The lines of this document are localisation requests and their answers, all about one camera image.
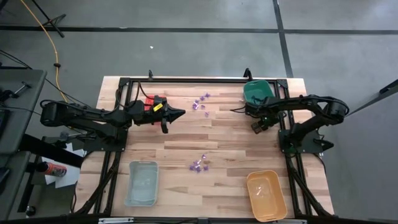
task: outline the orange bin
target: orange bin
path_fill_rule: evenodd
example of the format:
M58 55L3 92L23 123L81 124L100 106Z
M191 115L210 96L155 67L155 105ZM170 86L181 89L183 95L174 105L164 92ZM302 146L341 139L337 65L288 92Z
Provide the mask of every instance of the orange bin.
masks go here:
M287 209L278 175L272 170L253 172L247 179L251 208L260 222L286 217Z

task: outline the wooden table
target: wooden table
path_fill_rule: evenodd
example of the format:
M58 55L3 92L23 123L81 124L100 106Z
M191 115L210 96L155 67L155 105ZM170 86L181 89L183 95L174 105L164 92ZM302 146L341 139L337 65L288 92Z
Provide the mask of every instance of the wooden table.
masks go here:
M119 78L104 77L97 108L113 108ZM291 97L306 95L303 79L287 80ZM167 125L168 134L162 134L158 125L133 125L129 129L126 151L122 153L119 166L112 216L253 218L246 176L254 171L274 170L282 186L287 217L294 217L286 162L278 144L279 125L256 135L250 128L252 118L229 111L243 106L239 101L243 97L243 84L143 83L142 87L148 95L166 96L170 106L187 112ZM206 92L211 97L200 103L206 106L205 110L193 110L193 101ZM142 93L139 99L145 100ZM294 111L296 122L304 122L310 117L309 111ZM210 170L199 174L190 171L188 166L202 154L206 154ZM97 187L103 157L104 152L94 152L83 163L76 190L76 210ZM302 159L308 188L324 208L333 213L321 162L311 154L303 154ZM159 191L153 207L124 205L131 161L159 163ZM304 211L301 190L297 192L300 208ZM105 190L102 209L107 194L108 190Z

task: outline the green bowl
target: green bowl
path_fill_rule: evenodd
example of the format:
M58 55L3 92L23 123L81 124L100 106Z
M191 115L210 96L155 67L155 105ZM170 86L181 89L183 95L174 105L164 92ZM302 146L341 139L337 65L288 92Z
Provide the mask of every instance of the green bowl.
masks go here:
M243 86L243 95L246 102L259 104L258 100L263 100L267 96L274 96L269 84L265 80L256 80L247 82Z

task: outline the concrete floor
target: concrete floor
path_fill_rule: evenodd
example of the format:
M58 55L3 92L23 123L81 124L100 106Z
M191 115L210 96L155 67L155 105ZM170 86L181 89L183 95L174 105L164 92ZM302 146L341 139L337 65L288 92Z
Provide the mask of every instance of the concrete floor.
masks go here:
M61 26L277 28L272 0L38 2L50 16L67 14ZM280 0L279 4L285 29L398 29L395 0ZM11 1L5 9L0 24L36 26L19 1ZM286 77L278 34L65 32L62 39L51 32L51 36L62 64L63 91L91 106L96 104L105 75L147 75L151 69L154 75L240 77L249 67L256 77ZM352 110L398 77L398 35L289 34L286 40L294 77L305 79L307 93L340 98ZM47 70L47 78L54 81L54 54L43 32L0 31L0 49L33 68ZM58 92L45 84L40 100L48 98L61 100ZM62 129L43 127L34 116L28 133L56 136ZM361 209L354 183L344 170L344 159L330 150L325 162L337 215L383 219L368 217ZM71 187L38 187L35 191L32 204L38 207L37 216L68 212ZM54 195L63 195L63 199Z

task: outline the clear plastic container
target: clear plastic container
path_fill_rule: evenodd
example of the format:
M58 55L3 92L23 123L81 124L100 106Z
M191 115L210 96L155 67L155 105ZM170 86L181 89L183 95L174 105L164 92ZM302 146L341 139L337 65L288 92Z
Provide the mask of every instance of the clear plastic container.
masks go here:
M156 203L159 168L155 161L130 162L130 179L125 206L150 207Z

